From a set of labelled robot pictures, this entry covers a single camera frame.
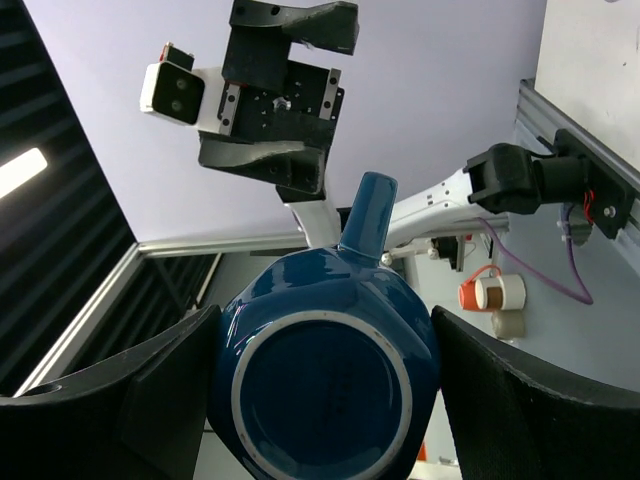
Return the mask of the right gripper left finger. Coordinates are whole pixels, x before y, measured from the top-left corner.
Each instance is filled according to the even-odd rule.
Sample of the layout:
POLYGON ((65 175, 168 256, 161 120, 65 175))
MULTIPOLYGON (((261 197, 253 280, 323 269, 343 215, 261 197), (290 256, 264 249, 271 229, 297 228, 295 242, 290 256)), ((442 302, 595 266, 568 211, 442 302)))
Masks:
POLYGON ((190 479, 221 311, 1 400, 4 479, 190 479))

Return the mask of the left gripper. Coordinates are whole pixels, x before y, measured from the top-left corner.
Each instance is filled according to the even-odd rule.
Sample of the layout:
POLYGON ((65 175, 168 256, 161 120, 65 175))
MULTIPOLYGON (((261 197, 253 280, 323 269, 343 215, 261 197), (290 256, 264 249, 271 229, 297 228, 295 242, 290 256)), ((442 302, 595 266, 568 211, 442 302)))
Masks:
POLYGON ((201 131, 201 166, 317 194, 345 91, 342 71, 289 61, 291 45, 352 55, 359 7, 235 1, 222 66, 219 133, 201 131))

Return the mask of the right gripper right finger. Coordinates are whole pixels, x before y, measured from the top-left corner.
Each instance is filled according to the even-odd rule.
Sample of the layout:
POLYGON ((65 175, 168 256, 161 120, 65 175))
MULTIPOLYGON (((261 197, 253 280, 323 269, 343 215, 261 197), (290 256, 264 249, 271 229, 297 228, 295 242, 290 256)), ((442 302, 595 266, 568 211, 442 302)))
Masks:
POLYGON ((431 314, 441 391, 465 479, 636 479, 639 395, 431 314))

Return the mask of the blue mug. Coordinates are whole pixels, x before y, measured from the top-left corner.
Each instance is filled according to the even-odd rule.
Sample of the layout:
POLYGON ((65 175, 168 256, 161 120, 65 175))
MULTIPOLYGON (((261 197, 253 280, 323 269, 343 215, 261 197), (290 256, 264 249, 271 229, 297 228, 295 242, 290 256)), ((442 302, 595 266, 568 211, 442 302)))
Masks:
POLYGON ((381 265, 396 181, 368 172, 340 241, 281 257, 224 309, 207 418, 257 479, 405 479, 440 387, 430 314, 381 265))

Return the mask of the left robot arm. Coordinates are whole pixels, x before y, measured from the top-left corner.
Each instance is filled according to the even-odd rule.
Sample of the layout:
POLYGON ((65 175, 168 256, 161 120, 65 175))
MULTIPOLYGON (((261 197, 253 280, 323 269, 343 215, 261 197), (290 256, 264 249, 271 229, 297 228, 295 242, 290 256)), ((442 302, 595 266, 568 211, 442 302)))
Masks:
POLYGON ((585 160, 501 143, 405 200, 393 181, 366 174, 347 219, 325 172, 344 92, 340 73, 294 62, 293 44, 350 55, 358 8, 345 1, 288 7, 237 1, 223 65, 203 73, 196 123, 200 165, 272 184, 312 248, 341 245, 381 257, 413 238, 484 214, 529 215, 590 195, 585 160))

